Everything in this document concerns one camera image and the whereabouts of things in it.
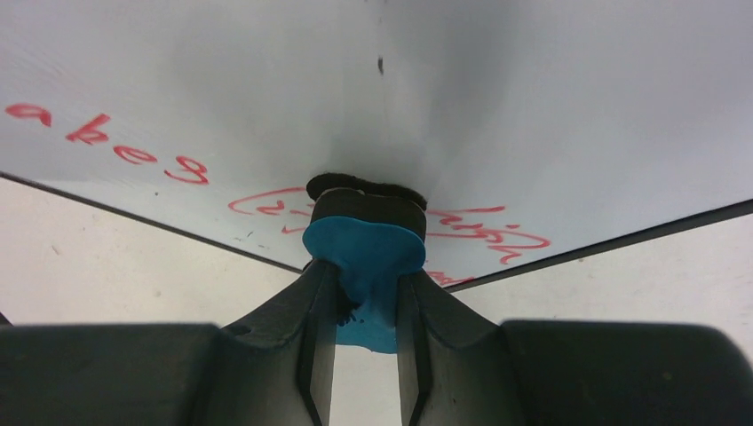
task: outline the black border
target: black border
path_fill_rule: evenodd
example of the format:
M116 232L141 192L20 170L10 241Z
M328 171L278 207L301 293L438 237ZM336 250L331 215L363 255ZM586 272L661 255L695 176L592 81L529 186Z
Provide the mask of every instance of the black border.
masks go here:
M81 202L83 204L86 204L88 206L91 206L97 209L103 209L105 211L109 211L110 213L115 213L116 215L124 216L133 220L137 220L141 223L155 226L157 228L163 229L165 231L169 231L171 233L176 233L178 235L181 235L181 236L184 236L184 237L196 240L196 241L207 243L219 249L228 250L232 253L235 253L236 255L249 257L259 262L263 262L271 266L282 268L285 271L296 272L296 273L302 272L302 270L295 268L293 266L290 266L288 264L275 262L274 260L267 259L266 257L254 255L249 252L243 251L239 248L230 247L230 246L227 246L226 244L222 244L214 240L204 238L200 235L196 235L195 233L188 233L181 229L178 229L169 225L161 224L154 220L147 219L145 217L141 217L138 215L134 215L127 211L116 209L111 206L107 206L106 204L101 204L99 202L89 200L88 198L84 198L78 195L67 193L65 191L60 191L59 189L55 189L47 185L42 185L37 182L25 179L23 177L16 177L12 174L0 171L0 178L7 179L18 184L31 186L33 188L45 191L47 193L53 193L55 195L59 195L69 200L78 201L78 202ZM667 235L672 235L673 233L681 233L683 231L688 231L688 230L705 226L705 225L715 224L717 222L722 222L728 219L734 219L736 217L749 215L751 213L753 213L753 199L743 201L743 202L738 202L733 205L723 207L720 209L704 211L702 213L698 213L696 215L674 220L672 222L668 222L663 225L657 225L651 228L646 228L642 231L623 235L622 237L613 238L612 240L603 241L597 244L591 244L590 246L586 246L583 248L576 248L575 250L571 250L566 253L547 257L545 259L537 260L528 264L522 264L521 266L516 266L510 269L505 269L504 271L494 272L489 275L479 277L475 280L470 280L470 281L462 282L460 284L455 284L454 286L446 287L445 289L450 293L454 293L456 291L465 290L467 288L474 288L477 286L488 284L489 282L492 282L492 281L504 280L505 278L510 278L516 275L521 275L522 273L537 271L542 268L554 266L555 264L563 264L565 262L571 262L575 259L579 259L582 257L597 255L599 253L604 253L606 251L620 249L622 247L631 246L633 244L638 244L640 242L665 237Z

